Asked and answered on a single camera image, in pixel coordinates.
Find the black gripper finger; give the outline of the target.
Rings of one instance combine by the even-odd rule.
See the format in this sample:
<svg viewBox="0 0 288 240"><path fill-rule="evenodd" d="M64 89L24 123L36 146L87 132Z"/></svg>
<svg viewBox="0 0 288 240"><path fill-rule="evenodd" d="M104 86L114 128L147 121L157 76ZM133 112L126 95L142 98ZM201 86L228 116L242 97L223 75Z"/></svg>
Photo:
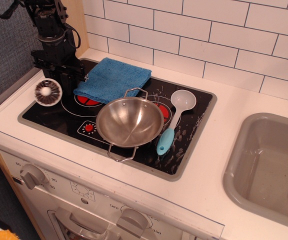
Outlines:
<svg viewBox="0 0 288 240"><path fill-rule="evenodd" d="M60 85L64 95L73 95L74 90L80 82L86 82L89 79L87 74L79 73L60 73Z"/></svg>
<svg viewBox="0 0 288 240"><path fill-rule="evenodd" d="M43 74L46 78L53 79L58 83L61 81L60 72L55 68L42 68Z"/></svg>

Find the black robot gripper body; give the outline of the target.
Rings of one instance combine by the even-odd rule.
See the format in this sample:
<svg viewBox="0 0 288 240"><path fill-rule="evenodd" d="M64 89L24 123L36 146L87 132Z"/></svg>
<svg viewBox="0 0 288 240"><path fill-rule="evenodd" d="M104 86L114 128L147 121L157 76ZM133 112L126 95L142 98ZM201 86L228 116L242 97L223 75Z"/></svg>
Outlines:
<svg viewBox="0 0 288 240"><path fill-rule="evenodd" d="M81 46L75 43L74 28L39 28L37 38L42 44L42 50L34 50L35 67L56 68L61 73L79 73L86 75L85 65L76 57L76 50Z"/></svg>

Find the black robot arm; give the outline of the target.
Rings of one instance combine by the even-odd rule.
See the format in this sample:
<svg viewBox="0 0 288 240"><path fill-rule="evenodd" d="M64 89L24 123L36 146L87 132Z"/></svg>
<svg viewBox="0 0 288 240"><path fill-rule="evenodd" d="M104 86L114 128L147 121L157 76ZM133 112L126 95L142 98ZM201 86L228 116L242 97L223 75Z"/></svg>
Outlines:
<svg viewBox="0 0 288 240"><path fill-rule="evenodd" d="M15 0L0 19L9 19L18 6L26 8L42 45L42 50L31 52L34 66L59 83L64 95L72 95L78 84L87 80L87 74L84 63L76 57L81 37L77 35L76 44L77 31L66 23L67 8L60 0Z"/></svg>

